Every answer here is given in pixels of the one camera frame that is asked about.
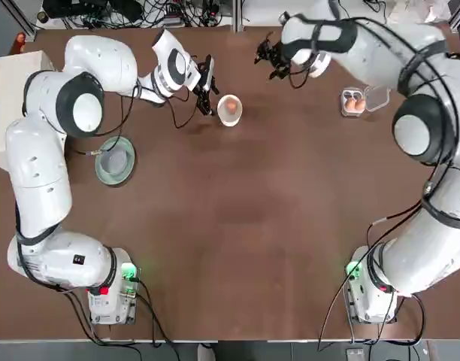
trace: sticker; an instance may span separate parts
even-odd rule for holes
[[[83,265],[85,263],[85,256],[80,254],[75,254],[73,256],[73,264],[74,265]]]

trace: green led indicator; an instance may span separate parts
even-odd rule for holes
[[[127,279],[137,277],[136,266],[130,262],[122,263],[122,277]]]
[[[362,266],[359,265],[357,261],[352,261],[345,267],[346,273],[349,274],[350,272],[352,272],[352,276],[354,277],[354,279],[357,279],[360,277],[361,269],[362,269]]]

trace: cardboard box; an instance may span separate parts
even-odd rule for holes
[[[55,70],[43,51],[0,58],[0,168],[8,171],[6,128],[23,117],[23,89],[26,79],[39,70]]]

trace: white cup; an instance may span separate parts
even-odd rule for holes
[[[233,114],[230,114],[225,106],[226,101],[229,99],[233,99],[237,102],[237,110]],[[224,126],[235,126],[242,116],[242,111],[242,102],[239,98],[231,94],[223,96],[216,106],[216,112]]]

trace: brown table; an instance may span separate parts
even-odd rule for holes
[[[392,93],[390,105],[374,114],[344,118],[338,94],[359,84],[335,62],[300,90],[287,80],[269,81],[270,66],[253,65],[268,31],[173,31],[190,53],[215,57],[216,85],[244,104],[238,126],[228,129],[197,114],[176,130],[167,107],[137,101],[123,134],[135,145],[138,166],[124,187],[101,184],[93,158],[68,157],[74,201],[65,228],[128,250],[173,339],[317,338],[343,267],[365,243],[368,224],[413,204],[428,174],[393,141],[399,95]],[[43,49],[62,68],[65,43],[76,33],[124,41],[140,75],[156,65],[156,30],[40,32],[27,50]],[[194,106],[193,100],[173,104],[179,122]],[[106,96],[104,112],[104,128],[118,124],[116,95]],[[95,149],[100,143],[76,146]],[[0,171],[0,339],[83,338],[61,296],[9,270],[13,233],[13,194]],[[425,337],[460,338],[460,272],[422,297]],[[420,316],[412,304],[406,302],[383,337],[416,335]],[[143,308],[135,326],[100,330],[115,339],[148,339],[150,331]],[[361,326],[357,336],[375,337],[376,331]],[[324,337],[350,337],[342,299]]]

